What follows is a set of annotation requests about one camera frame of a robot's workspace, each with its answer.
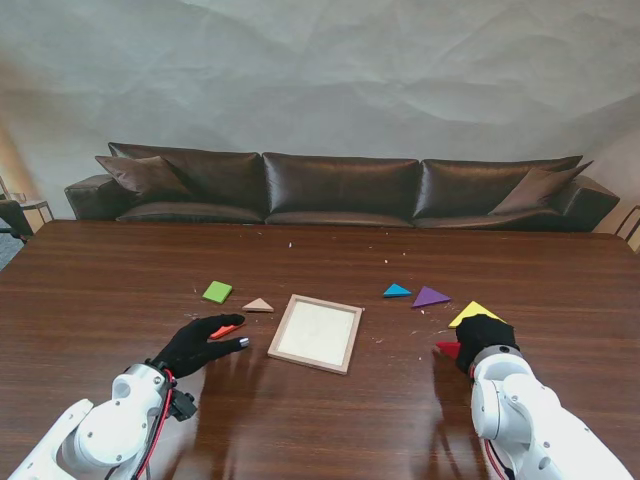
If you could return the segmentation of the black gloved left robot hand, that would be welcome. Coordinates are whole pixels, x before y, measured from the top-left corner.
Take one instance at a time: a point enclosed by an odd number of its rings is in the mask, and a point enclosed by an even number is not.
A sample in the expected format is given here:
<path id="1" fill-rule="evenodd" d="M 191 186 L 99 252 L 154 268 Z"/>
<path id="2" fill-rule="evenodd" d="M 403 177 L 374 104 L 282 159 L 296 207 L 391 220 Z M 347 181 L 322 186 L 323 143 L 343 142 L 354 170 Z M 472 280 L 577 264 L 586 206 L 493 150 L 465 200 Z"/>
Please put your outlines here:
<path id="1" fill-rule="evenodd" d="M 175 379 L 197 372 L 208 363 L 249 345 L 246 337 L 213 341 L 210 337 L 223 327 L 244 324 L 245 317 L 239 314 L 216 315 L 197 318 L 179 329 L 168 344 L 149 361 L 158 370 L 168 370 Z"/>

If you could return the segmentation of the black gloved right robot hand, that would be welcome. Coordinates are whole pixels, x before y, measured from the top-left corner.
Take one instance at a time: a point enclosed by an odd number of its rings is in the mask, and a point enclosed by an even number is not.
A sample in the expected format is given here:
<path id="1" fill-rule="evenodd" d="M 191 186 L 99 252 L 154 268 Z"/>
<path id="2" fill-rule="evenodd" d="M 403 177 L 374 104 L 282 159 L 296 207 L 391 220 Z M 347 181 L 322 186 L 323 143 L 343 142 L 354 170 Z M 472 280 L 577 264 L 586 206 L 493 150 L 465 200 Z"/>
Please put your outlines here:
<path id="1" fill-rule="evenodd" d="M 460 344 L 456 366 L 465 374 L 469 372 L 476 356 L 486 348 L 505 346 L 520 350 L 514 328 L 484 314 L 465 317 L 456 327 L 455 333 Z"/>

